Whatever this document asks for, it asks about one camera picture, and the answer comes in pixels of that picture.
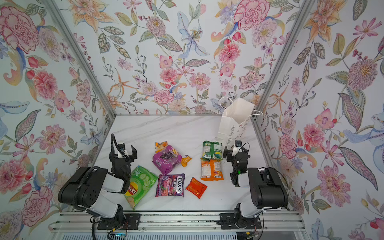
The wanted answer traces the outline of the purple berry biscuit pack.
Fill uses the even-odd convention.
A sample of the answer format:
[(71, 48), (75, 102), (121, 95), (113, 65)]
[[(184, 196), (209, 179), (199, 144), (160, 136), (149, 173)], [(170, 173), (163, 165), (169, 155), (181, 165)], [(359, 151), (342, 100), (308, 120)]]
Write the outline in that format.
[(162, 175), (168, 175), (176, 166), (181, 164), (182, 155), (171, 145), (155, 153), (153, 164), (160, 170)]

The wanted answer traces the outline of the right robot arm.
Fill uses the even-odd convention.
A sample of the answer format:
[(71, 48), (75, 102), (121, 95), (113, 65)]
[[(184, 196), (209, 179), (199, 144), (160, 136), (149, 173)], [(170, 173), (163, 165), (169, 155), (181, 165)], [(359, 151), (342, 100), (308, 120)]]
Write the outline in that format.
[(248, 166), (249, 151), (244, 147), (224, 149), (223, 158), (232, 164), (232, 184), (237, 188), (248, 188), (250, 195), (241, 200), (233, 213), (220, 214), (222, 229), (259, 229), (259, 215), (266, 210), (288, 205), (288, 193), (276, 169)]

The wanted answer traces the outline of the red small snack packet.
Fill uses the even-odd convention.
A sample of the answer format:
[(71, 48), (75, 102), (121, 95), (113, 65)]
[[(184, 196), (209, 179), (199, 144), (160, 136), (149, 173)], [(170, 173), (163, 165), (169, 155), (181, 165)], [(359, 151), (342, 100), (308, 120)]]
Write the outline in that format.
[(186, 187), (186, 190), (191, 192), (193, 195), (195, 195), (198, 199), (200, 199), (204, 192), (206, 191), (208, 187), (196, 180), (195, 178), (192, 178), (188, 186)]

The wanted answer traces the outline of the right aluminium frame post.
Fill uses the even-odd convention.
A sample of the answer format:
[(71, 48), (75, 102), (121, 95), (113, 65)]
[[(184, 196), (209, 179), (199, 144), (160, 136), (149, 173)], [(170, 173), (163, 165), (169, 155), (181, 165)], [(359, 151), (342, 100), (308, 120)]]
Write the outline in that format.
[(290, 31), (290, 36), (287, 38), (286, 43), (284, 44), (282, 51), (277, 58), (276, 65), (274, 69), (272, 70), (271, 76), (267, 81), (266, 87), (263, 89), (261, 98), (259, 100), (259, 103), (254, 107), (255, 111), (262, 111), (263, 107), (265, 106), (269, 95), (272, 91), (273, 86), (278, 80), (278, 76), (280, 72), (283, 70), (286, 61), (288, 59), (288, 56), (293, 49), (293, 46), (297, 40), (297, 37), (304, 25), (304, 21), (307, 19), (308, 15), (310, 14), (311, 8), (313, 6), (313, 1), (303, 1), (303, 4), (299, 8), (298, 16), (296, 17), (294, 24)]

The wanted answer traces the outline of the white paper gift bag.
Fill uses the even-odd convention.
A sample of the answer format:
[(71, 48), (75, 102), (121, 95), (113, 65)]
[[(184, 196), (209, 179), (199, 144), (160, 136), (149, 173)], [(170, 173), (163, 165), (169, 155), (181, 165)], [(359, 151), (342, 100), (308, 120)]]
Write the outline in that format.
[(261, 111), (254, 110), (254, 107), (254, 104), (238, 98), (224, 108), (217, 135), (217, 139), (223, 147), (231, 150), (235, 141), (239, 140), (245, 132), (251, 117), (264, 115)]

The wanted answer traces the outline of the green snack pack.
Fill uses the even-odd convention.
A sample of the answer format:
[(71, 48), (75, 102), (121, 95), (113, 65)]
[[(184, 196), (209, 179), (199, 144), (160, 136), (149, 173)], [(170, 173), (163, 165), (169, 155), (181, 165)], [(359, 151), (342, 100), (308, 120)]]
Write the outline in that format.
[(203, 159), (222, 160), (223, 159), (223, 146), (220, 142), (203, 142)]

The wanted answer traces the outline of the green Lays chips bag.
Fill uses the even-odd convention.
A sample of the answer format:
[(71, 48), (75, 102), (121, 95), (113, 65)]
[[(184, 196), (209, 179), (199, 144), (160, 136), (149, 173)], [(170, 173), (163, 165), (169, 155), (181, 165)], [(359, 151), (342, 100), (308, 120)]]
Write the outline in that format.
[(155, 185), (158, 176), (150, 172), (142, 166), (137, 166), (130, 179), (130, 185), (125, 193), (125, 198), (134, 210), (136, 205), (148, 193), (148, 191)]

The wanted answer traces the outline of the orange snack pack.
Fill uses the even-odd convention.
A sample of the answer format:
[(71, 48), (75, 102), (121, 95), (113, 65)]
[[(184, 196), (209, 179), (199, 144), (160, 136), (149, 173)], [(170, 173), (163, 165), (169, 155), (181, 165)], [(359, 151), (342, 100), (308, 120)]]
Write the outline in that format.
[(215, 159), (201, 159), (201, 180), (222, 181), (222, 161)]

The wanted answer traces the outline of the orange small candy packet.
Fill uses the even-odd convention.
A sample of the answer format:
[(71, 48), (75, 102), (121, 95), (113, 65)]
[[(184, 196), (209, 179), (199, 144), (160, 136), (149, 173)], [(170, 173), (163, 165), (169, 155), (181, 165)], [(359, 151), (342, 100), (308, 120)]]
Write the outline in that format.
[(167, 141), (161, 142), (161, 143), (155, 143), (155, 153), (159, 153), (163, 151), (168, 145)]

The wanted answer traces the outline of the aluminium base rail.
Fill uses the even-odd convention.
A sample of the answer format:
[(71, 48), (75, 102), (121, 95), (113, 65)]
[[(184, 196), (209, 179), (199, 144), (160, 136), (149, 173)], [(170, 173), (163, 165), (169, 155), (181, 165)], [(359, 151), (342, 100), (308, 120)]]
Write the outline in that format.
[[(229, 224), (229, 229), (224, 229), (221, 224), (221, 213), (230, 214), (231, 211), (126, 211), (127, 214), (140, 214), (133, 227), (128, 227), (129, 233), (169, 233), (169, 232), (305, 232), (302, 217), (296, 212), (266, 211), (256, 219), (258, 227), (240, 227)], [(69, 233), (91, 231), (90, 216), (86, 213), (70, 212), (59, 214), (57, 220), (49, 225), (52, 233)]]

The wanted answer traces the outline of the purple Fox's candy bag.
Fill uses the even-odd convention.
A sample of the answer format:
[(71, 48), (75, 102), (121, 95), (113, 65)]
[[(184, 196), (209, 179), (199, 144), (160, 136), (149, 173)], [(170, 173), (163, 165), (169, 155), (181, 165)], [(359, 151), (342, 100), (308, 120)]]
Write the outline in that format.
[(185, 174), (159, 175), (156, 197), (184, 197)]

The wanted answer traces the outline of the aluminium frame post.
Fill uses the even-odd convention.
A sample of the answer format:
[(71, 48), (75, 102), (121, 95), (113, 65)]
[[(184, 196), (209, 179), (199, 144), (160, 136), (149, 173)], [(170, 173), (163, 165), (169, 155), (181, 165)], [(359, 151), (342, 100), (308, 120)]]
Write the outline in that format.
[(307, 19), (308, 15), (310, 14), (311, 8), (313, 6), (313, 1), (303, 1), (303, 4), (299, 8), (298, 16), (296, 17), (294, 24), (290, 31), (290, 36), (287, 38), (286, 43), (284, 44), (282, 51), (277, 58), (276, 65), (274, 69), (272, 70), (271, 76), (267, 81), (266, 87), (263, 89), (261, 98), (259, 100), (259, 103), (254, 107), (255, 111), (262, 111), (263, 107), (265, 106), (269, 95), (272, 91), (273, 86), (278, 80), (278, 76), (280, 72), (283, 70), (286, 61), (288, 59), (288, 56), (293, 49), (293, 46), (297, 40), (297, 37), (304, 25), (304, 21)]
[(56, 5), (55, 1), (42, 1), (42, 2), (43, 2), (43, 5), (48, 10), (48, 12), (50, 13), (53, 21), (58, 26), (58, 29), (63, 34), (65, 41), (67, 41), (67, 43), (69, 44), (69, 47), (74, 52), (74, 55), (76, 57), (76, 60), (79, 64), (79, 66), (86, 73), (86, 76), (88, 77), (93, 89), (95, 90), (96, 94), (100, 97), (100, 101), (102, 102), (104, 109), (114, 120), (116, 118), (117, 114), (113, 110), (110, 102), (107, 99), (107, 96), (103, 92), (103, 89), (102, 89), (99, 81), (97, 80), (96, 75), (92, 71), (92, 68), (90, 67), (88, 61), (86, 60), (86, 58), (82, 52), (82, 48), (78, 45), (72, 31), (68, 27), (63, 15), (61, 14), (58, 6)]

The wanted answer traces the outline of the orange wrapped snack piece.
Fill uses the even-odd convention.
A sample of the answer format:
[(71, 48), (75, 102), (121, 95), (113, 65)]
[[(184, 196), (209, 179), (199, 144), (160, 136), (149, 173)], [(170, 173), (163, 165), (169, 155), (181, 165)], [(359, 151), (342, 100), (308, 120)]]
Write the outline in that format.
[(184, 158), (182, 158), (181, 160), (181, 165), (183, 167), (186, 167), (188, 165), (188, 162), (191, 161), (192, 158), (190, 156), (185, 156)]

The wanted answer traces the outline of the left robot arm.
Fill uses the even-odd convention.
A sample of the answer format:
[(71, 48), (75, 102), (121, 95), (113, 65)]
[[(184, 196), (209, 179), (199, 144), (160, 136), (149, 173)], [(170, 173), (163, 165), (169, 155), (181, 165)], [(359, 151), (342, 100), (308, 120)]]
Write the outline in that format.
[(131, 148), (131, 155), (126, 155), (126, 151), (116, 154), (111, 150), (110, 172), (100, 167), (80, 167), (60, 189), (59, 202), (99, 218), (109, 227), (122, 227), (127, 222), (123, 207), (102, 195), (102, 191), (116, 194), (127, 192), (132, 176), (131, 163), (138, 158), (137, 150)]

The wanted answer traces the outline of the left aluminium frame post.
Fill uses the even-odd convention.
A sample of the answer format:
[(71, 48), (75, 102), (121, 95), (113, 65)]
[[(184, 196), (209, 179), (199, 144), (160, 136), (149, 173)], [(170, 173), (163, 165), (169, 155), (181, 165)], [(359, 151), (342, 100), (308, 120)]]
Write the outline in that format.
[(97, 80), (96, 75), (92, 71), (92, 68), (90, 67), (88, 61), (86, 60), (86, 58), (82, 52), (82, 48), (78, 45), (72, 31), (68, 27), (63, 15), (61, 14), (58, 6), (56, 5), (55, 1), (42, 1), (42, 2), (43, 2), (43, 5), (48, 10), (48, 12), (50, 13), (53, 21), (58, 26), (58, 29), (63, 34), (65, 41), (67, 41), (67, 43), (69, 44), (69, 47), (74, 52), (74, 55), (76, 57), (76, 60), (79, 64), (79, 66), (86, 73), (86, 76), (88, 77), (93, 89), (95, 90), (96, 94), (100, 97), (100, 101), (102, 102), (104, 109), (114, 120), (116, 118), (117, 114), (113, 110), (110, 102), (107, 99), (107, 96), (103, 92), (103, 89), (102, 89), (99, 81)]

